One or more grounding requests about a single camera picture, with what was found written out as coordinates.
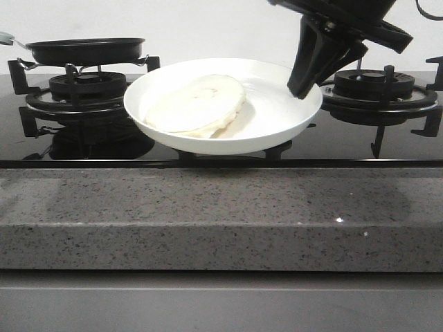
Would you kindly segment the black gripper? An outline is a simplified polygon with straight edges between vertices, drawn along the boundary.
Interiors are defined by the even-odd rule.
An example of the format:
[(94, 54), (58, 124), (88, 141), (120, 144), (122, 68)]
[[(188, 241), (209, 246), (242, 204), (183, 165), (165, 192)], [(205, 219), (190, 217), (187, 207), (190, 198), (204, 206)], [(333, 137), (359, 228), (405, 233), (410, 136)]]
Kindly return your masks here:
[(324, 26), (332, 21), (345, 29), (402, 53), (413, 37), (406, 31), (384, 21), (394, 1), (271, 1), (304, 14), (300, 21), (300, 40), (296, 60), (287, 86), (295, 97), (306, 97), (313, 85), (361, 59), (368, 48), (362, 41), (349, 42), (342, 35)]

